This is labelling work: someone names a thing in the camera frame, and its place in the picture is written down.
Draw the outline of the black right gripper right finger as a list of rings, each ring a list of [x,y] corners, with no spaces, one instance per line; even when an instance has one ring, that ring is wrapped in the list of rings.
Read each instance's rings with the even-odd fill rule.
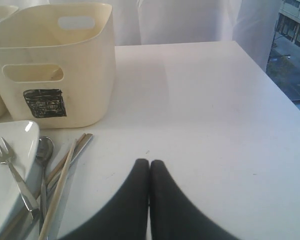
[[[150,165],[149,216],[153,240],[236,240],[182,192],[162,160]]]

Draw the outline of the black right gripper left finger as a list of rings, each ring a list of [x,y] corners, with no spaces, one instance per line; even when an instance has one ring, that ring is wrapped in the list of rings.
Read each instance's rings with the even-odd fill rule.
[[[62,240],[145,240],[148,225],[150,163],[135,161],[105,206]]]

